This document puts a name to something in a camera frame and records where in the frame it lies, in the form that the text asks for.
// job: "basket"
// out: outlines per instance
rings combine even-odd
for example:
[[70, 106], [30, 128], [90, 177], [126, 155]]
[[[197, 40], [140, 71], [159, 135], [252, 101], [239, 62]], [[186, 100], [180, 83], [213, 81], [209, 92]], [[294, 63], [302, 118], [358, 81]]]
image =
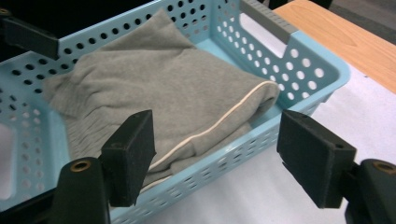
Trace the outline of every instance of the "basket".
[[[10, 150], [1, 152], [10, 171], [0, 181], [9, 178], [10, 193], [0, 211], [56, 187], [70, 161], [64, 123], [40, 96], [41, 81], [70, 72], [81, 55], [129, 33], [160, 7], [197, 48], [276, 81], [281, 93], [252, 131], [141, 193], [136, 206], [113, 209], [113, 223], [137, 223], [252, 158], [276, 142], [283, 109], [311, 115], [349, 79], [342, 60], [255, 0], [158, 0], [137, 7], [61, 39], [59, 60], [27, 52], [0, 63], [0, 128], [11, 139]], [[241, 12], [286, 44], [281, 57], [241, 27]]]

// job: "wooden table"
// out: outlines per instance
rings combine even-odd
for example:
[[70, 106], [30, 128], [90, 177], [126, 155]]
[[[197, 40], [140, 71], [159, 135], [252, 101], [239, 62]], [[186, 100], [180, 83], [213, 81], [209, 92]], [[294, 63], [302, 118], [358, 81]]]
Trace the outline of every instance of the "wooden table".
[[395, 45], [310, 1], [295, 0], [274, 12], [396, 93]]

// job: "gray cloth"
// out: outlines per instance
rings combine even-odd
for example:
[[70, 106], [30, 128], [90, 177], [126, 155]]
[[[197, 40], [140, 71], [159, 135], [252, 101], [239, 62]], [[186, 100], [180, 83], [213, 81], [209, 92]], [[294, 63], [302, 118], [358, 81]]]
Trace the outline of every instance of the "gray cloth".
[[173, 162], [179, 170], [181, 161], [204, 155], [279, 92], [275, 82], [197, 49], [164, 10], [81, 57], [69, 74], [45, 79], [43, 89], [64, 118], [72, 159], [98, 157], [130, 115], [152, 109], [157, 155], [148, 175], [170, 175]]

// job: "white surface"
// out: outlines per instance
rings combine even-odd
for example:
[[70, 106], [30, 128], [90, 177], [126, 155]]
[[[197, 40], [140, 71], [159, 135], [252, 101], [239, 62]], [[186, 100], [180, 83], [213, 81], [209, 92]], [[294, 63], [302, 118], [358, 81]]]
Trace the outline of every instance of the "white surface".
[[[396, 163], [396, 95], [351, 71], [351, 80], [313, 118], [358, 149], [357, 163]], [[316, 208], [273, 146], [145, 223], [344, 224], [346, 205]]]

